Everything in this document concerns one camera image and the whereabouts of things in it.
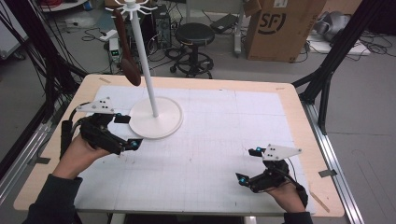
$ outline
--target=black tape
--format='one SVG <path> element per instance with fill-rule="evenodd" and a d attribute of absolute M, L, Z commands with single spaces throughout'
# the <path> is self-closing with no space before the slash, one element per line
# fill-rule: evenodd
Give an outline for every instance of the black tape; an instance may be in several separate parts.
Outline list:
<path fill-rule="evenodd" d="M 338 175 L 337 172 L 335 172 L 334 170 L 325 170 L 325 171 L 320 171 L 319 175 L 323 178 L 326 176 L 334 176 L 334 175 Z"/>

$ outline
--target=white stand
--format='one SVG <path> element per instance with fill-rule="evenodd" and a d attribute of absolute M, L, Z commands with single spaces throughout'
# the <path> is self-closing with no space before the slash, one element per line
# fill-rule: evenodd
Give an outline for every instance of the white stand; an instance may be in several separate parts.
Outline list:
<path fill-rule="evenodd" d="M 148 88 L 149 101 L 144 100 L 134 105 L 130 112 L 131 120 L 129 125 L 132 130 L 145 138 L 158 139 L 169 136 L 177 131 L 183 121 L 183 112 L 177 102 L 163 97 L 156 98 L 152 88 L 151 76 L 149 73 L 149 63 L 146 55 L 145 45 L 143 43 L 142 31 L 140 29 L 139 18 L 137 11 L 143 14 L 149 14 L 142 11 L 140 8 L 152 10 L 154 8 L 142 7 L 148 1 L 137 4 L 135 0 L 125 0 L 125 4 L 121 4 L 119 9 L 122 13 L 129 12 L 134 30 L 134 39 L 136 40 L 137 50 L 139 52 L 140 62 L 143 68 L 143 75 L 145 76 L 146 86 Z"/>

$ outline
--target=box flap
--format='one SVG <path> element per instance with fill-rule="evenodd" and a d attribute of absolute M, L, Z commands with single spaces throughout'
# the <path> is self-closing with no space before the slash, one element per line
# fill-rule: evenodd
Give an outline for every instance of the box flap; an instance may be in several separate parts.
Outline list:
<path fill-rule="evenodd" d="M 250 0 L 244 4 L 245 16 L 249 17 L 254 13 L 262 10 L 262 5 L 260 5 L 260 0 Z"/>

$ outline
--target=black chair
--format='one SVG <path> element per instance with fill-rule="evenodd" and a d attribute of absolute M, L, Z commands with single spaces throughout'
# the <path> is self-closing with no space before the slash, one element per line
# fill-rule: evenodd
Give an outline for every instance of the black chair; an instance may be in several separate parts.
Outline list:
<path fill-rule="evenodd" d="M 204 24 L 191 22 L 179 26 L 176 31 L 176 40 L 189 47 L 191 52 L 180 55 L 170 68 L 171 72 L 175 73 L 178 68 L 186 74 L 186 77 L 207 73 L 212 79 L 209 70 L 214 66 L 213 60 L 206 54 L 198 52 L 198 48 L 212 43 L 214 39 L 215 33 Z"/>

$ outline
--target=floor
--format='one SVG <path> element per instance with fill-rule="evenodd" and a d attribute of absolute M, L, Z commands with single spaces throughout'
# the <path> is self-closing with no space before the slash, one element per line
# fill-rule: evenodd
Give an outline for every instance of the floor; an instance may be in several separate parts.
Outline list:
<path fill-rule="evenodd" d="M 64 12 L 75 13 L 74 9 Z M 89 14 L 97 21 L 103 31 L 111 28 L 111 22 L 103 22 L 103 8 L 94 9 Z M 209 22 L 202 12 L 193 14 L 194 20 Z M 218 15 L 210 15 L 214 20 Z M 108 70 L 108 59 L 103 43 L 97 40 L 82 41 L 86 29 L 63 30 L 63 38 L 69 51 L 76 60 L 91 73 L 104 73 Z M 89 33 L 99 37 L 97 30 Z M 388 36 L 394 45 L 395 36 Z M 379 44 L 387 45 L 382 38 Z M 396 54 L 396 48 L 388 48 Z M 315 71 L 326 55 L 313 51 L 301 54 L 301 63 L 270 63 L 246 60 L 243 51 L 239 57 L 233 54 L 233 37 L 217 35 L 215 41 L 202 49 L 210 55 L 215 67 L 214 79 L 249 80 L 291 83 Z M 184 77 L 180 73 L 169 72 L 170 60 L 158 50 L 150 56 L 151 74 L 158 77 Z M 365 223 L 395 223 L 396 221 L 396 175 L 393 173 L 393 150 L 396 144 L 393 118 L 396 111 L 396 59 L 384 54 L 371 53 L 358 61 L 346 58 L 332 79 L 327 117 L 327 132 L 332 146 L 341 163 L 344 175 L 354 195 Z M 17 140 L 24 127 L 44 102 L 37 75 L 32 71 L 29 59 L 19 61 L 9 58 L 0 62 L 0 158 Z M 13 209 L 25 178 L 32 167 L 22 174 L 18 183 L 0 206 L 2 223 L 22 223 L 26 212 Z M 106 223 L 106 214 L 82 214 L 84 223 Z M 346 217 L 314 218 L 315 223 L 348 223 Z M 258 223 L 282 223 L 279 217 L 258 217 Z"/>

